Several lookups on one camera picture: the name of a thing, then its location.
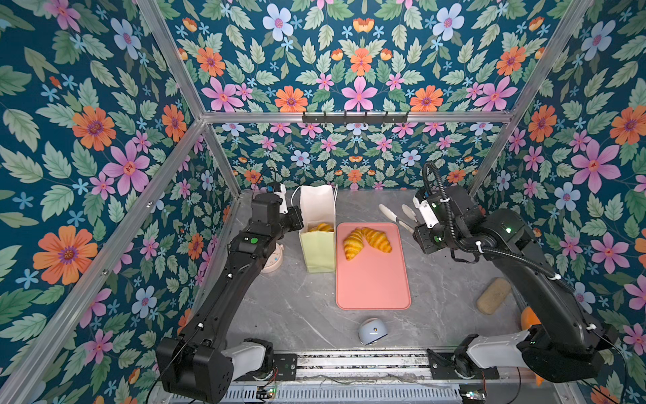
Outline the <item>green painted paper bag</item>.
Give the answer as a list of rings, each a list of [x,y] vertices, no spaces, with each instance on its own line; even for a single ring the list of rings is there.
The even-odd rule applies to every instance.
[[[299,231],[304,264],[311,274],[336,271],[336,190],[331,185],[302,185],[293,193],[298,196],[304,228]],[[334,232],[310,232],[321,223],[334,227]]]

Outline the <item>striped yellow bread roll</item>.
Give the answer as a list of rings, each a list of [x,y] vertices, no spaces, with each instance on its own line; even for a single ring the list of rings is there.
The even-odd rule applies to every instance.
[[[311,228],[310,232],[334,232],[334,227],[328,223],[321,223]]]

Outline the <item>metal tongs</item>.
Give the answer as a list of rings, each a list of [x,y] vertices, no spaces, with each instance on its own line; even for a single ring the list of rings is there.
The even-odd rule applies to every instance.
[[[397,215],[393,210],[391,210],[389,207],[380,204],[379,209],[381,213],[390,221],[395,222],[411,234],[415,232],[417,227],[419,227],[421,224],[419,220],[417,220],[417,215],[415,212],[410,208],[409,205],[402,205],[401,209],[403,212],[403,215]]]

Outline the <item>orange croissant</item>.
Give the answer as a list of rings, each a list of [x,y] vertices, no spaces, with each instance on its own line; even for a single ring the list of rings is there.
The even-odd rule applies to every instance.
[[[390,240],[384,232],[369,227],[360,228],[360,232],[370,247],[385,254],[392,252]]]

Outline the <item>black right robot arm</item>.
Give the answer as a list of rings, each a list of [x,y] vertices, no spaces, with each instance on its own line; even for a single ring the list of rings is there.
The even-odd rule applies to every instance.
[[[464,379],[499,367],[525,368],[553,383],[598,377],[602,352],[615,347],[617,329],[584,309],[521,216],[509,209],[483,213],[466,189],[445,186],[434,163],[423,165],[422,180],[414,203],[423,221],[413,230],[422,252],[448,249],[493,263],[540,321],[513,334],[471,334],[447,367]]]

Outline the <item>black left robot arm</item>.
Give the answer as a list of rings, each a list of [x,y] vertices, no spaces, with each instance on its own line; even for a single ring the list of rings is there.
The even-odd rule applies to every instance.
[[[226,336],[252,283],[278,242],[303,229],[301,209],[285,206],[284,197],[266,193],[251,202],[252,216],[228,245],[224,269],[210,294],[176,338],[156,348],[157,382],[168,393],[204,403],[218,403],[235,380],[274,371],[272,343],[248,338],[235,347]]]

